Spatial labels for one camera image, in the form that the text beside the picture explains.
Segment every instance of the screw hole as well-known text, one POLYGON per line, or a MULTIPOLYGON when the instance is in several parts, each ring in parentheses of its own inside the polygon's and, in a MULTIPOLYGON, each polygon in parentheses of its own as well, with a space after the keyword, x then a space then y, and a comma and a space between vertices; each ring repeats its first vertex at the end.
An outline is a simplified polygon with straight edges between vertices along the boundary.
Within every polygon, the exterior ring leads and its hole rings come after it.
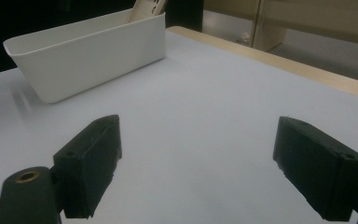
POLYGON ((40 175, 40 173, 37 171, 26 172, 24 174, 19 175, 16 179, 16 182, 18 184, 30 182, 30 181, 37 179, 39 177, 39 175, 40 175))

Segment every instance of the white table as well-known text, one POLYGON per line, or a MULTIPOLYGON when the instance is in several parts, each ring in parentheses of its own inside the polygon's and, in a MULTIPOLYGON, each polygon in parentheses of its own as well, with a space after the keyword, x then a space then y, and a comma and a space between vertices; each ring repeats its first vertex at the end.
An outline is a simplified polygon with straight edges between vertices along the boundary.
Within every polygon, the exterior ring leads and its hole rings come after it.
POLYGON ((93 219, 63 223, 325 223, 272 160, 278 118, 358 151, 358 96, 167 31, 165 59, 54 105, 0 73, 0 188, 111 114, 113 182, 93 219))

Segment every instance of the white tabletop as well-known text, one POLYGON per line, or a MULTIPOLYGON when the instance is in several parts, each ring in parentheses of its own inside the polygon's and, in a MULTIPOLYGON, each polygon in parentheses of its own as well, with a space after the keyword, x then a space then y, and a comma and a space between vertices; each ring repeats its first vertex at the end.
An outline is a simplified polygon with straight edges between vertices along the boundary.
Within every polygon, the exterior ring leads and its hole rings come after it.
POLYGON ((325 223, 272 160, 279 116, 358 151, 358 96, 167 32, 165 59, 54 105, 0 73, 0 188, 111 114, 113 182, 93 219, 63 223, 325 223))

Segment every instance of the wooden table edge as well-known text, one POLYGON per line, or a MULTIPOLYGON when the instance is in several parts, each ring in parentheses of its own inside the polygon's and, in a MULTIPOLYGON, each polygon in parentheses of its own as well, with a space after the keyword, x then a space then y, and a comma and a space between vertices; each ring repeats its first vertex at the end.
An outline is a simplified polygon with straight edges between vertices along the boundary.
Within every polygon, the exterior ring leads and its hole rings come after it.
POLYGON ((261 50, 248 48, 218 37, 192 31, 184 27, 173 26, 167 30, 358 96, 358 80, 356 79, 340 76, 320 68, 312 67, 303 63, 297 63, 283 57, 269 54, 261 50))

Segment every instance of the white plastic container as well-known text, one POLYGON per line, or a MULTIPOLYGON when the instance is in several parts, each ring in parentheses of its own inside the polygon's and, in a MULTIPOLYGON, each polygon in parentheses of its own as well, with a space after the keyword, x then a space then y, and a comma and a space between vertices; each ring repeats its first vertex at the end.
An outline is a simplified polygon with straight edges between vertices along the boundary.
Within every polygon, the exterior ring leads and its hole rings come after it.
POLYGON ((165 14, 127 23, 131 12, 13 37, 4 46, 42 101, 55 103, 165 56, 165 14))

